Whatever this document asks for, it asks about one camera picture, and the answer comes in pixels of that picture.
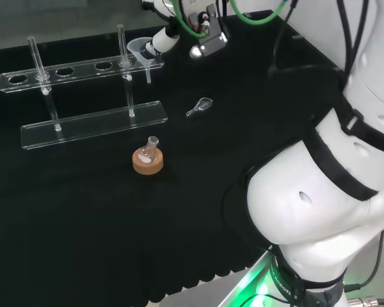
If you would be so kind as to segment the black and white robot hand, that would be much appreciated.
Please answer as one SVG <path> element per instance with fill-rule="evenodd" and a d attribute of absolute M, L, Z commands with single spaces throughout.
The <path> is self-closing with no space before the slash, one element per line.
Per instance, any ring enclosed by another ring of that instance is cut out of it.
<path fill-rule="evenodd" d="M 141 5 L 168 23 L 141 47 L 140 53 L 145 59 L 154 59 L 171 50 L 179 41 L 179 21 L 171 1 L 142 0 Z"/>

